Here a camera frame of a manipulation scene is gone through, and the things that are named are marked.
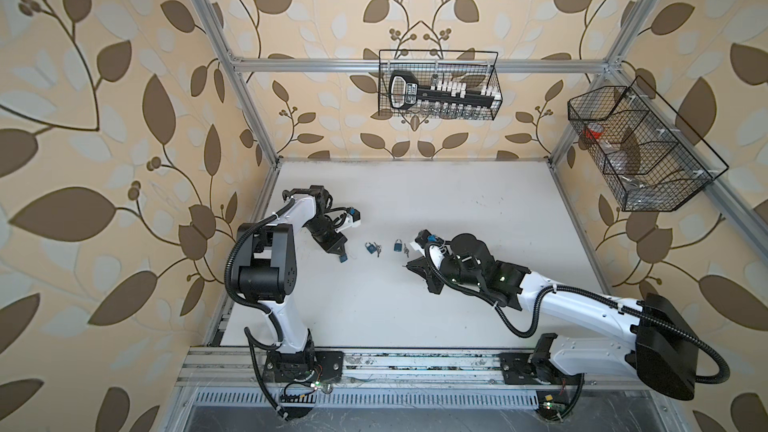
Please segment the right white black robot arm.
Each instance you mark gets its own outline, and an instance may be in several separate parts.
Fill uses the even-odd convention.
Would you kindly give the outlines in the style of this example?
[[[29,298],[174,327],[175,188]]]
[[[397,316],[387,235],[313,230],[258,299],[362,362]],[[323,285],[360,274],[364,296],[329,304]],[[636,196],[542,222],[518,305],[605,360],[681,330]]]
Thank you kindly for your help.
[[[462,233],[444,240],[427,230],[411,244],[407,269],[430,293],[449,288],[481,300],[534,351],[512,369],[552,383],[589,375],[636,378],[666,397],[690,401],[698,384],[726,382],[726,359],[701,340],[665,297],[643,299],[592,292],[496,259],[485,242]]]

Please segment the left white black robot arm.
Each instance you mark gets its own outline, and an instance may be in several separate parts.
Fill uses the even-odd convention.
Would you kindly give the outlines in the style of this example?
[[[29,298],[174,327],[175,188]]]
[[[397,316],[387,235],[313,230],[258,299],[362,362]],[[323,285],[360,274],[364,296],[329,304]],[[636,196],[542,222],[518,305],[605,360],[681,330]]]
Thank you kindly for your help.
[[[347,260],[342,230],[355,226],[355,208],[335,207],[322,185],[282,193],[283,206],[256,223],[239,227],[224,268],[224,287],[236,304],[265,315],[274,331],[270,344],[258,340],[250,328],[244,335],[257,384],[269,405],[285,421],[301,416],[284,406],[304,397],[292,395],[294,385],[309,394],[341,377],[341,352],[317,354],[291,294],[298,278],[295,236],[305,228],[327,254]]]

